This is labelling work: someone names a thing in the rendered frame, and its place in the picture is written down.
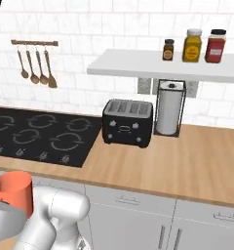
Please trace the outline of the orange cup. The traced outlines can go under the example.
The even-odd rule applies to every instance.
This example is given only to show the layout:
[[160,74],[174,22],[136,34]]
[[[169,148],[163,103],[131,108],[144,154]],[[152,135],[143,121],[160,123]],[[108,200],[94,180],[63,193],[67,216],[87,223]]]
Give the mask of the orange cup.
[[27,172],[12,171],[0,175],[0,201],[23,209],[26,218],[33,213],[32,178]]

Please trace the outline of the white paper towel roll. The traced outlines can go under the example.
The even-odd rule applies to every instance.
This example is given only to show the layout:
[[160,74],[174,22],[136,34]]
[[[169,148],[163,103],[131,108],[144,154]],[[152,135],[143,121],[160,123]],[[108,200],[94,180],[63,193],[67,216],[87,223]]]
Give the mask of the white paper towel roll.
[[160,83],[156,124],[158,133],[172,135],[176,132],[182,97],[183,83],[181,81],[162,81]]

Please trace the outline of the black four-slot toaster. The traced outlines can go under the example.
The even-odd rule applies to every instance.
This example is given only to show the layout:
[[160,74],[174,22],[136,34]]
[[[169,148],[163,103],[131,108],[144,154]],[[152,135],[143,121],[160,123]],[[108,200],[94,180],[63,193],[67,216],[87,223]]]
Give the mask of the black four-slot toaster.
[[102,112],[102,138],[106,144],[148,147],[153,126],[153,104],[109,100]]

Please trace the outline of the red jar with black lid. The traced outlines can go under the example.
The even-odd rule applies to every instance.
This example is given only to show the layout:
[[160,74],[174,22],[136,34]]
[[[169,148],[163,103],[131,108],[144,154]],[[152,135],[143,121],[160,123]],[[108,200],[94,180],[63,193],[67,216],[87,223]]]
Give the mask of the red jar with black lid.
[[207,63],[220,63],[226,42],[225,29],[213,29],[208,39],[205,61]]

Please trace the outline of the small brown spice jar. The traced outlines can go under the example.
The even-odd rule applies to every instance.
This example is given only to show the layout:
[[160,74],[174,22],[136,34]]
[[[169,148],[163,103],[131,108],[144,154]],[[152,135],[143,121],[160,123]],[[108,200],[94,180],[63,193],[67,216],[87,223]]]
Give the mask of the small brown spice jar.
[[165,45],[163,49],[163,60],[164,61],[171,61],[174,56],[174,39],[166,39]]

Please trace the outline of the grey wall socket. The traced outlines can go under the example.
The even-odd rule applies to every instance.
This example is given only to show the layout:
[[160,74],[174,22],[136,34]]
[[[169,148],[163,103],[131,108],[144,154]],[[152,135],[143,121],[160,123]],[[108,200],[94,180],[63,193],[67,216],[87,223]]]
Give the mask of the grey wall socket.
[[195,98],[197,96],[199,82],[198,81],[187,81],[186,82],[186,97]]
[[150,78],[139,78],[137,80],[137,92],[139,94],[149,95],[151,90]]

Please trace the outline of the wooden spatula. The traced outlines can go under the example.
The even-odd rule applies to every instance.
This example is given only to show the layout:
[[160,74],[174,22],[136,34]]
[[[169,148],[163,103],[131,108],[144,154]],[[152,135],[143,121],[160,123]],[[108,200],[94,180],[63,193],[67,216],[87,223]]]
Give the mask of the wooden spatula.
[[49,72],[48,85],[50,88],[56,88],[58,85],[57,85],[57,81],[56,81],[56,79],[53,76],[52,71],[51,71],[50,58],[49,58],[49,53],[47,50],[44,50],[44,55],[45,55],[45,60],[46,60],[46,64],[47,64],[47,68],[48,68],[48,72]]

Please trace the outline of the small wooden spoon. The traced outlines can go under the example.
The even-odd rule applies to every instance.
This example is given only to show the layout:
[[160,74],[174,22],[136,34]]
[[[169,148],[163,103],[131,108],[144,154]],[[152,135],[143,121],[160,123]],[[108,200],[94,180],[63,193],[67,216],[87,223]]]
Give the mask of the small wooden spoon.
[[24,79],[27,79],[28,78],[28,72],[24,69],[23,61],[22,61],[22,57],[21,57],[21,52],[20,52],[19,48],[18,48],[18,56],[19,56],[19,62],[20,62],[20,65],[21,65],[21,76]]

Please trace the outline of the white wall shelf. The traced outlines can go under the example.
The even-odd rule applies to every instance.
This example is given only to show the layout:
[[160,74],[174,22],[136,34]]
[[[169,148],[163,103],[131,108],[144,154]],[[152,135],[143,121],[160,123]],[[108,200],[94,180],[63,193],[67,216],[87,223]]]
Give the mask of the white wall shelf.
[[234,54],[223,55],[220,63],[205,62],[204,56],[198,62],[183,62],[180,52],[171,61],[163,61],[160,51],[107,49],[87,73],[234,84]]

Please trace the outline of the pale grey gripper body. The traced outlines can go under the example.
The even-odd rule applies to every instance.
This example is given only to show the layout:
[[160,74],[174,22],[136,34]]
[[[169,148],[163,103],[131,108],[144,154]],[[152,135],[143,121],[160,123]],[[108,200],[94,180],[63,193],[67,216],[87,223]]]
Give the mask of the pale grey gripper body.
[[0,202],[0,241],[18,235],[26,222],[26,212]]

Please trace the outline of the wooden round spoon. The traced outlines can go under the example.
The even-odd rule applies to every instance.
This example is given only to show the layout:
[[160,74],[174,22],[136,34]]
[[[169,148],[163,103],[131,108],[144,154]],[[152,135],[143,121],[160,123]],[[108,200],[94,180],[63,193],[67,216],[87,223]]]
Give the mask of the wooden round spoon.
[[43,73],[42,64],[41,64],[41,58],[40,58],[40,53],[39,53],[39,51],[36,51],[35,54],[36,54],[37,62],[38,62],[39,69],[40,69],[40,82],[43,85],[47,85],[49,83],[49,79]]

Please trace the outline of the black hob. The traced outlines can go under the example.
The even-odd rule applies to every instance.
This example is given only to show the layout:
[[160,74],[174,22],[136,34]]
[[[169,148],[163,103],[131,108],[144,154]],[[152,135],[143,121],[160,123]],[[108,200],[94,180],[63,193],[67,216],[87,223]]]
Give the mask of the black hob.
[[0,107],[0,156],[81,168],[101,118]]

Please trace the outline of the grey drawer front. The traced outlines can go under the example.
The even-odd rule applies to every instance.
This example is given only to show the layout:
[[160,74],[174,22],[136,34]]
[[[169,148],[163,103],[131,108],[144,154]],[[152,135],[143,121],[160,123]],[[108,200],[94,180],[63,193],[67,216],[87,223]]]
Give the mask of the grey drawer front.
[[32,183],[34,186],[50,186],[53,188],[69,189],[77,191],[82,194],[85,193],[84,186],[79,183],[73,183],[73,182],[67,182],[67,181],[61,181],[61,180],[49,179],[37,176],[32,177]]
[[221,215],[234,214],[234,208],[192,202],[186,200],[178,200],[175,206],[175,217],[184,220],[219,225],[224,227],[234,228],[233,222],[217,220],[213,214],[220,213]]
[[[149,212],[159,215],[171,216],[174,212],[176,201],[172,198],[161,197],[138,192],[131,192],[108,187],[96,187],[85,185],[86,194],[91,201],[97,204],[104,204],[114,207],[133,209],[142,212]],[[124,196],[127,199],[136,198],[140,205],[129,205],[116,202],[116,197]]]

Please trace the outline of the wooden utensil rail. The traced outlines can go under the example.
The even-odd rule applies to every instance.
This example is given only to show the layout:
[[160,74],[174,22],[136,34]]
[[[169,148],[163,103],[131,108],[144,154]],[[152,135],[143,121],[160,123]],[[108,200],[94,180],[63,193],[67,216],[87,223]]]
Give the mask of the wooden utensil rail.
[[16,40],[12,39],[11,43],[13,45],[32,45],[32,46],[54,46],[59,45],[58,41],[33,41],[33,40]]

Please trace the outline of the yellow jar with white lid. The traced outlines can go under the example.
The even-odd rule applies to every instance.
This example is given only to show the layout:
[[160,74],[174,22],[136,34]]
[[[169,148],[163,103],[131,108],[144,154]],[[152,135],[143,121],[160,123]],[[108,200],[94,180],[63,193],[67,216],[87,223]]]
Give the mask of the yellow jar with white lid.
[[182,60],[185,63],[197,63],[199,61],[202,40],[202,30],[198,28],[189,28],[184,40]]

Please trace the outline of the wooden ladle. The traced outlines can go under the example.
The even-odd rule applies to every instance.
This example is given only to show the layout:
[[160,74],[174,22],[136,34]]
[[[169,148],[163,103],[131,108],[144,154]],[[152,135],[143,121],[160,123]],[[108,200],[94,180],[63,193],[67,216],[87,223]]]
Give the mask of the wooden ladle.
[[33,84],[38,84],[39,83],[39,77],[33,71],[31,55],[30,55],[29,50],[26,50],[26,56],[27,56],[27,60],[28,60],[28,63],[29,63],[30,71],[31,71],[30,80],[31,80],[31,82]]

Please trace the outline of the grey cupboard door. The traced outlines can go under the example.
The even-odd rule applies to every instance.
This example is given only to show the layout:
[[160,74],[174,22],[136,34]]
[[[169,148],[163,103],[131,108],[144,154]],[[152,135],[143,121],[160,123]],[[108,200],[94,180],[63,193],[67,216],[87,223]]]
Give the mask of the grey cupboard door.
[[176,233],[182,229],[177,250],[234,250],[234,228],[174,219],[168,250],[174,250]]
[[162,225],[166,250],[169,216],[93,203],[89,217],[94,250],[159,250]]

